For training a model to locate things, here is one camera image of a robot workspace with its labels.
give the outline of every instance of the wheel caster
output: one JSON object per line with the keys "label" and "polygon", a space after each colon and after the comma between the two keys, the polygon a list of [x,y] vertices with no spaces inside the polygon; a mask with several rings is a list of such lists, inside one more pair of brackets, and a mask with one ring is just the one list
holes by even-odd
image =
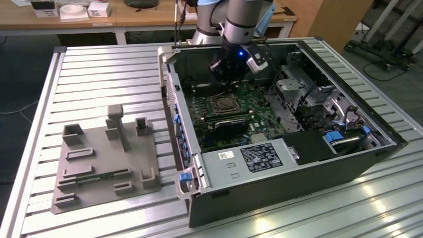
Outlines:
{"label": "wheel caster", "polygon": [[394,68],[394,66],[389,63],[385,66],[386,66],[385,71],[387,71],[387,72],[391,71],[391,69]]}
{"label": "wheel caster", "polygon": [[354,46],[353,46],[351,44],[347,44],[347,45],[346,45],[346,51],[351,51],[353,47],[354,47]]}

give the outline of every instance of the floor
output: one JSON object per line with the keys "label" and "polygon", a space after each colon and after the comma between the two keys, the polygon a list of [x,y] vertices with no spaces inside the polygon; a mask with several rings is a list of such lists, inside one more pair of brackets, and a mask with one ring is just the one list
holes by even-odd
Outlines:
{"label": "floor", "polygon": [[[369,11],[363,20],[367,25],[371,26],[375,23],[382,11],[383,6]],[[397,17],[398,14],[393,12],[381,27],[381,32],[387,29]],[[409,21],[405,28],[399,30],[393,39],[395,43],[401,41],[411,25],[413,22]],[[186,32],[186,35],[190,37],[193,32]],[[131,43],[166,42],[171,40],[173,34],[170,32],[158,34],[145,32],[134,33],[127,38],[131,38]],[[381,38],[381,34],[375,35],[370,42],[374,42],[378,38]],[[413,49],[422,39],[423,28],[421,27],[407,48]],[[15,111],[38,100],[54,48],[60,45],[56,36],[10,37],[7,42],[0,45],[0,112]],[[369,63],[379,61],[378,57],[361,50],[343,52],[343,56],[359,70]],[[390,82],[371,81],[417,122],[423,124],[423,54],[417,55],[417,58],[421,66],[414,66],[406,74]],[[367,72],[373,77],[381,79],[387,79],[403,73],[401,69],[385,72],[377,64],[367,68]],[[34,118],[35,110],[36,105],[23,111],[30,119]],[[0,115],[0,219],[6,210],[30,128],[30,122],[19,113],[8,116]]]}

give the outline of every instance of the blue latch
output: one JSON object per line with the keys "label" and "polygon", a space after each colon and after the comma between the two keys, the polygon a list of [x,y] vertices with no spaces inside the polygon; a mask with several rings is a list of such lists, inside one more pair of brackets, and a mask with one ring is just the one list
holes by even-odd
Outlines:
{"label": "blue latch", "polygon": [[325,137],[329,140],[329,142],[333,142],[334,140],[341,140],[345,138],[343,135],[337,130],[326,133]]}
{"label": "blue latch", "polygon": [[366,135],[370,134],[370,128],[366,126],[362,127],[362,131],[365,132]]}
{"label": "blue latch", "polygon": [[174,123],[178,123],[178,122],[179,122],[179,114],[175,114]]}
{"label": "blue latch", "polygon": [[179,182],[190,182],[193,180],[191,173],[179,174]]}

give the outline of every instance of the metal bracket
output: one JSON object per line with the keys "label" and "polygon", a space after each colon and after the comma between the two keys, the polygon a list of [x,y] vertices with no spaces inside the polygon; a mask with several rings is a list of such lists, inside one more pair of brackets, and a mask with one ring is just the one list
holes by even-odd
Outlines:
{"label": "metal bracket", "polygon": [[174,55],[173,46],[162,46],[158,49],[158,61],[159,61],[159,80],[161,80],[161,87],[165,86],[165,79],[163,79],[163,64],[169,61],[169,59]]}

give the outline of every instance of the metal rail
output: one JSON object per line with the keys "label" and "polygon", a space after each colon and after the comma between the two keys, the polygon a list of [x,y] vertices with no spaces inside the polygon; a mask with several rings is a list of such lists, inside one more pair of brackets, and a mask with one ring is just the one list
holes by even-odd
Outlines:
{"label": "metal rail", "polygon": [[[423,129],[323,42],[306,43],[409,140],[355,181],[195,229],[177,197],[157,50],[163,44],[68,48],[55,54],[14,185],[0,237],[414,237],[423,234]],[[162,190],[72,212],[50,212],[60,132],[68,123],[106,125],[122,103],[123,122],[153,120]]]}

